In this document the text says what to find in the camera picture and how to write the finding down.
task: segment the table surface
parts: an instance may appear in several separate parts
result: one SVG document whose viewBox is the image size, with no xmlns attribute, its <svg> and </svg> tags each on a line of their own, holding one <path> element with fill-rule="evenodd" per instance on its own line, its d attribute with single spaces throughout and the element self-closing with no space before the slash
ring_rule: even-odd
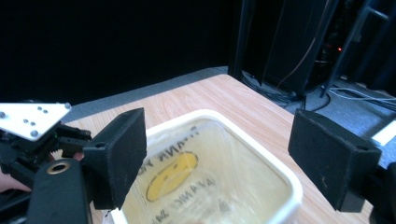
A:
<svg viewBox="0 0 396 224">
<path fill-rule="evenodd" d="M 372 210 L 365 203 L 361 213 L 340 213 L 316 189 L 288 152 L 293 115 L 227 75 L 218 75 L 170 91 L 121 105 L 68 123 L 99 133 L 118 114 L 145 108 L 146 128 L 198 109 L 218 111 L 285 163 L 300 179 L 304 197 L 297 223 L 368 223 Z M 102 223 L 102 213 L 92 211 L 94 223 Z"/>
</svg>

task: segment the plastic container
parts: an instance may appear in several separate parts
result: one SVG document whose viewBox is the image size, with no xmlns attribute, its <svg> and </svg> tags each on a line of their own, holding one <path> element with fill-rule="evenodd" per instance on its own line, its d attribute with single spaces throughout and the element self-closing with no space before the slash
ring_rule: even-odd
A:
<svg viewBox="0 0 396 224">
<path fill-rule="evenodd" d="M 295 174 L 210 110 L 147 131 L 148 155 L 122 209 L 123 223 L 287 223 L 303 191 Z"/>
</svg>

